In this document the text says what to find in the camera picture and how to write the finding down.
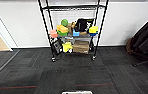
metal shelf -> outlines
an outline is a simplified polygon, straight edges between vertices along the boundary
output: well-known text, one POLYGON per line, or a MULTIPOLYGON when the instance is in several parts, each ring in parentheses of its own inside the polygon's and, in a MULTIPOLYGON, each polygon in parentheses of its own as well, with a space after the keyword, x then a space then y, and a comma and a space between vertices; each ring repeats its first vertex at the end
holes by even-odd
POLYGON ((105 8, 104 5, 75 5, 75 6, 47 6, 43 10, 50 11, 70 11, 70 10, 96 10, 97 8, 105 8))

box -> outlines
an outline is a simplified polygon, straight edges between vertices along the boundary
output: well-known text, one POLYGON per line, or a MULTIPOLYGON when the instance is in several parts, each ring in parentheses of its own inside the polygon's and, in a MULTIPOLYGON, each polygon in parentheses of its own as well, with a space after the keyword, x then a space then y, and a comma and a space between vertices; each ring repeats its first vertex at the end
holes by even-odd
POLYGON ((73 52, 85 53, 89 52, 89 42, 76 40, 73 45, 73 52))

black bag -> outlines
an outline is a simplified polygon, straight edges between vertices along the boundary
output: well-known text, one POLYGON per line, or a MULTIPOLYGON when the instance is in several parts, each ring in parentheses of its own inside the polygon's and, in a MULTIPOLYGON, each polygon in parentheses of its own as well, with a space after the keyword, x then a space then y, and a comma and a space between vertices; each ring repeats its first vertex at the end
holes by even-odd
POLYGON ((76 32, 85 32, 92 26, 94 19, 83 19, 80 18, 77 20, 75 25, 76 32))
POLYGON ((62 41, 60 39, 53 42, 51 46, 55 55, 59 55, 62 52, 62 41))

yellow plush toy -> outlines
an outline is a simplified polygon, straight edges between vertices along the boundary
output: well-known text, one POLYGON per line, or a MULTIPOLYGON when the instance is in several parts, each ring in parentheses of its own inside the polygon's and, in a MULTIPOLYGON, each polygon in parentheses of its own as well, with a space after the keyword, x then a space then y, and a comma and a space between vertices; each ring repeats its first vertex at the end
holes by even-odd
POLYGON ((63 51, 66 53, 68 50, 73 49, 72 44, 70 42, 66 42, 65 44, 62 44, 63 51))

green toy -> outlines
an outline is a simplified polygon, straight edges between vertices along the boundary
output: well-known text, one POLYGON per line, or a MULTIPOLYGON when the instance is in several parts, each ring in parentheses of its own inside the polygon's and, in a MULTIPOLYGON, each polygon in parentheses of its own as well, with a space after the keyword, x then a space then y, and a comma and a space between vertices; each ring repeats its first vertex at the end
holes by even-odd
POLYGON ((67 26, 68 25, 68 20, 66 20, 66 19, 63 19, 62 21, 61 21, 61 25, 63 25, 63 26, 67 26))

